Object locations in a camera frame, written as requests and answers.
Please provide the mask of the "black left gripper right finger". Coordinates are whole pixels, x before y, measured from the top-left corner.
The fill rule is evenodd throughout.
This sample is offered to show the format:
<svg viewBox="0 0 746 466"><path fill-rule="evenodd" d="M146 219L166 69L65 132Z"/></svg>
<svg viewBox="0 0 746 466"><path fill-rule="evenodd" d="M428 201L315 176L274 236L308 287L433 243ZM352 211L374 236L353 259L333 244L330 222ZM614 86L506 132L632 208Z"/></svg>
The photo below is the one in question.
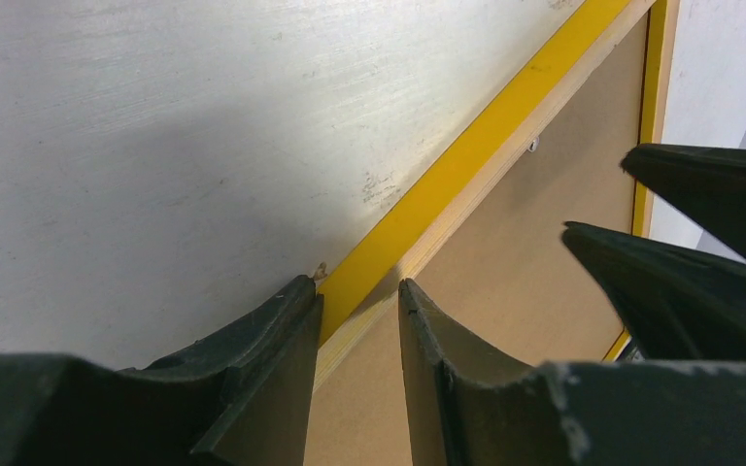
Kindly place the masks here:
<svg viewBox="0 0 746 466"><path fill-rule="evenodd" d="M417 465L746 465L746 363L530 366L398 288Z"/></svg>

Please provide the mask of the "brown cardboard backing board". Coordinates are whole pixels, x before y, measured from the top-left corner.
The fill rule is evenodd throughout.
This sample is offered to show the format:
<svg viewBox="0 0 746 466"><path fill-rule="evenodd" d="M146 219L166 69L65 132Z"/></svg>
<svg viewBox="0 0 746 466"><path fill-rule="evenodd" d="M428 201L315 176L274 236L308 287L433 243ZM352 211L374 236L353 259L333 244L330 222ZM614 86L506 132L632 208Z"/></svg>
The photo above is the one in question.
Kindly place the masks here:
<svg viewBox="0 0 746 466"><path fill-rule="evenodd" d="M631 227L634 183L619 163L638 140L647 26L632 27L416 276L444 312L525 363L599 360L621 334L560 233L568 220ZM412 461L389 301L398 280L388 274L362 302L371 324L343 343L313 395L308 465Z"/></svg>

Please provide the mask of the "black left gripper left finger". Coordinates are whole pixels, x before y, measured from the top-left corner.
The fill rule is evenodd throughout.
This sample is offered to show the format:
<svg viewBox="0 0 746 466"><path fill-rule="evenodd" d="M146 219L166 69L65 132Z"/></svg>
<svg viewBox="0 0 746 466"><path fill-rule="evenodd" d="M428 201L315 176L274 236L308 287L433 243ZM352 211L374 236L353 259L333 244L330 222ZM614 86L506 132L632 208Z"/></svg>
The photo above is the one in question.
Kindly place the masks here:
<svg viewBox="0 0 746 466"><path fill-rule="evenodd" d="M300 275L143 369L0 354L0 465L299 465L322 310Z"/></svg>

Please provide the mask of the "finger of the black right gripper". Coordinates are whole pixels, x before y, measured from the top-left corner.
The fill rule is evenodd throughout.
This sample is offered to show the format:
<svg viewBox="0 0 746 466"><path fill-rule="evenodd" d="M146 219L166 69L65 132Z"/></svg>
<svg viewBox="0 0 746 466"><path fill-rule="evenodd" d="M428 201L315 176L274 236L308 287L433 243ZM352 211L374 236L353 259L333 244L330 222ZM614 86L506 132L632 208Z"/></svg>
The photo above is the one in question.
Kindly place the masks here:
<svg viewBox="0 0 746 466"><path fill-rule="evenodd" d="M746 150L641 144L621 167L746 259Z"/></svg>
<svg viewBox="0 0 746 466"><path fill-rule="evenodd" d="M575 221L560 238L643 356L746 362L746 264Z"/></svg>

